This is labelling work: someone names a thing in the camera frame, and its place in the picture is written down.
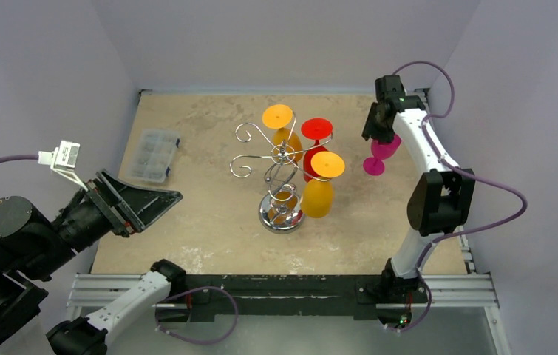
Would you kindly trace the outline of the pink wine glass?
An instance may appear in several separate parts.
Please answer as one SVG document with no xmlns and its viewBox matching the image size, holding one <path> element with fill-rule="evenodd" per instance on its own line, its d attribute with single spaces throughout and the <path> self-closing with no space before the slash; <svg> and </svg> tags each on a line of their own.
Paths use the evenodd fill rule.
<svg viewBox="0 0 558 355">
<path fill-rule="evenodd" d="M 390 143 L 371 140 L 371 156 L 366 158 L 362 163 L 363 170 L 372 176 L 382 175 L 385 171 L 384 161 L 391 158 L 396 153 L 401 142 L 402 140 L 398 135 L 394 135 Z"/>
</svg>

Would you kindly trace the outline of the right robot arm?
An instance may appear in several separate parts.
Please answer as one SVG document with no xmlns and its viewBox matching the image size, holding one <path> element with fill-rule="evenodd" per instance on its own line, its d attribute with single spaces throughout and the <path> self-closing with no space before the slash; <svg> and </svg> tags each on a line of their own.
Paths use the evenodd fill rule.
<svg viewBox="0 0 558 355">
<path fill-rule="evenodd" d="M 420 97 L 406 93 L 399 75 L 376 79 L 375 97 L 362 132 L 372 153 L 363 162 L 364 171 L 381 175 L 384 160 L 405 146 L 419 178 L 406 208 L 409 231 L 378 283 L 363 292 L 378 303 L 403 302 L 421 288 L 421 269 L 437 238 L 466 222 L 474 181 L 443 165 L 440 156 L 446 150 L 436 137 L 426 137 L 433 132 L 423 120 L 426 106 Z"/>
</svg>

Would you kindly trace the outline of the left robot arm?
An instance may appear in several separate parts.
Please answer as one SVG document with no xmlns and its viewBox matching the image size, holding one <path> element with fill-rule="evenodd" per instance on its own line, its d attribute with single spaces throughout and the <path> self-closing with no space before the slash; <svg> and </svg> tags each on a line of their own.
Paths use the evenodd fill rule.
<svg viewBox="0 0 558 355">
<path fill-rule="evenodd" d="M 105 354 L 115 339 L 156 302 L 177 302 L 186 292 L 185 271 L 167 260 L 109 304 L 50 330 L 41 326 L 47 291 L 38 282 L 108 233 L 145 231 L 182 200 L 178 191 L 124 183 L 106 170 L 82 184 L 54 220 L 28 199 L 0 199 L 0 354 Z"/>
</svg>

